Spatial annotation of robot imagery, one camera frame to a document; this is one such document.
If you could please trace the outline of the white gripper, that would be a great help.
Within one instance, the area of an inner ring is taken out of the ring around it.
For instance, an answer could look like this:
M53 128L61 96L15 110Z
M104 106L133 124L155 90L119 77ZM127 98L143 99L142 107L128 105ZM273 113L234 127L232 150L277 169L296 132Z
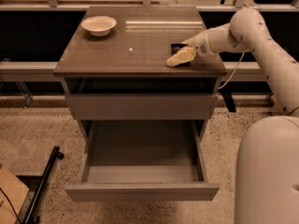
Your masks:
M196 55L198 57L207 57L215 55L209 43L209 32L204 31L183 41L183 44L188 45L173 54L167 61L166 65L170 67L178 66L182 63L191 62Z

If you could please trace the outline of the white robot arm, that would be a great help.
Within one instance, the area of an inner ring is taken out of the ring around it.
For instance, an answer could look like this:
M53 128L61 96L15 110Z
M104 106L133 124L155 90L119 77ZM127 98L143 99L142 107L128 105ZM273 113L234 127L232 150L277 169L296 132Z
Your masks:
M252 124L241 139L234 224L299 224L299 64L271 37L263 16L252 7L185 40L166 64L224 51L253 55L281 112Z

